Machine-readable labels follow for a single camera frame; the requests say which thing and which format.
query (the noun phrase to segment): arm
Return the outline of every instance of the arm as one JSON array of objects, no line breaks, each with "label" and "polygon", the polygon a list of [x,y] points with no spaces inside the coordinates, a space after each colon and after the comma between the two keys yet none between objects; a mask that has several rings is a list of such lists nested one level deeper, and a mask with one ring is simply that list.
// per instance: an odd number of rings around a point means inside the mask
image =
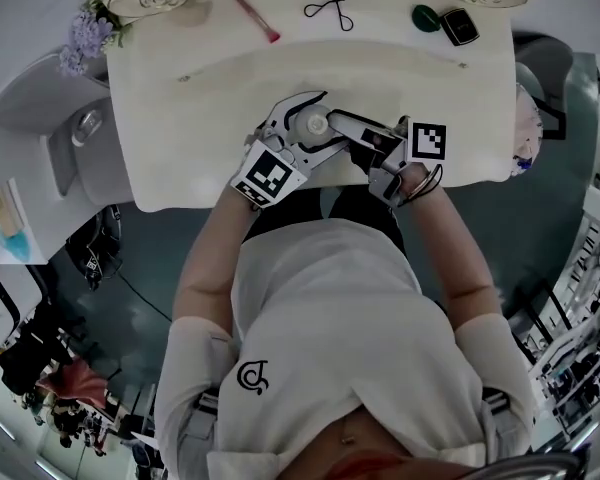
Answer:
[{"label": "arm", "polygon": [[198,316],[231,335],[231,286],[251,218],[249,201],[225,187],[185,261],[173,306],[174,320]]},{"label": "arm", "polygon": [[[410,166],[403,174],[404,193],[411,193],[425,176],[421,164]],[[442,282],[453,329],[480,315],[500,314],[487,262],[442,187],[413,201],[411,208]]]}]

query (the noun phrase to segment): white t-shirt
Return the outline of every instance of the white t-shirt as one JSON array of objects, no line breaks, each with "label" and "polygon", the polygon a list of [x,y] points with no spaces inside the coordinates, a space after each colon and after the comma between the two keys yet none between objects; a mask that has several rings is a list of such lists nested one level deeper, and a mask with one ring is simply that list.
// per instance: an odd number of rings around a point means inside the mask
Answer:
[{"label": "white t-shirt", "polygon": [[[274,480],[360,405],[416,457],[482,466],[529,446],[533,395],[507,321],[485,315],[454,334],[377,230],[325,219],[254,237],[232,302],[239,353],[201,318],[170,332],[156,433],[180,480]],[[217,421],[198,407],[213,386]],[[505,401],[506,439],[484,388]]]}]

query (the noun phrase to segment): hand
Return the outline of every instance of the hand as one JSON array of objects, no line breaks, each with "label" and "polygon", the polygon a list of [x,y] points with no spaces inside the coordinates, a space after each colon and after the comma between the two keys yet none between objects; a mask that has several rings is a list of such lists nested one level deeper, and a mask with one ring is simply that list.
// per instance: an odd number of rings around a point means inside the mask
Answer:
[{"label": "hand", "polygon": [[415,188],[422,183],[428,174],[429,171],[424,165],[420,163],[409,164],[400,172],[400,177],[402,178],[400,191],[405,196],[411,195]]}]

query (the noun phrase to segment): black pants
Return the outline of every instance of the black pants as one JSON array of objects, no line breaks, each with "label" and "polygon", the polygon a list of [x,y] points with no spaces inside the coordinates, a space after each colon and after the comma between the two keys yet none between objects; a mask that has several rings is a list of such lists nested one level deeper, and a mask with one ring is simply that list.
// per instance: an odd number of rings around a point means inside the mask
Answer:
[{"label": "black pants", "polygon": [[[244,241],[291,224],[322,218],[320,189],[297,190],[277,205],[263,210],[251,226]],[[336,199],[329,218],[347,219],[377,229],[387,235],[389,240],[405,254],[402,233],[400,233],[391,208],[372,196],[367,185],[345,187]]]}]

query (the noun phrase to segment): small black case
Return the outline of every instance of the small black case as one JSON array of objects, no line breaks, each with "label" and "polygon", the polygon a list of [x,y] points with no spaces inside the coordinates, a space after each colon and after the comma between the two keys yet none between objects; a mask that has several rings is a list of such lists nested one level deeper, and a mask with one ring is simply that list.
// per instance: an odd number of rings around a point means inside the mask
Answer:
[{"label": "small black case", "polygon": [[480,33],[464,9],[453,9],[440,16],[440,24],[454,46],[469,44],[480,37]]}]

